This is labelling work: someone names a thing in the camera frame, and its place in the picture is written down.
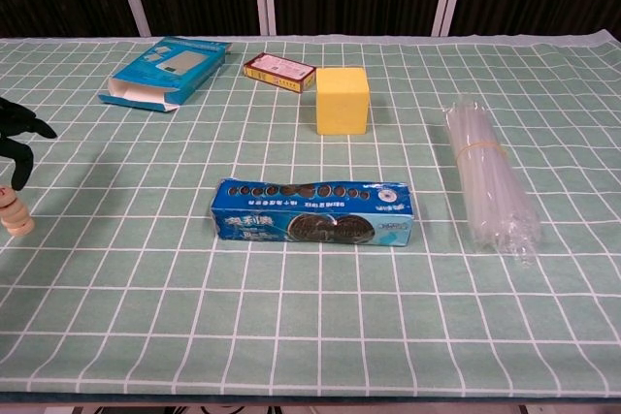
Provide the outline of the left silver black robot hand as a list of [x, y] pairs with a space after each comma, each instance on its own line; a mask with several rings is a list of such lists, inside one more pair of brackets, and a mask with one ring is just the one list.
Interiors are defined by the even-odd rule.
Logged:
[[12, 140], [22, 133], [36, 133], [46, 139], [56, 139], [55, 131], [28, 108], [1, 98], [1, 156], [12, 159], [15, 169], [11, 186], [20, 191], [26, 185], [34, 165], [34, 154], [25, 143]]

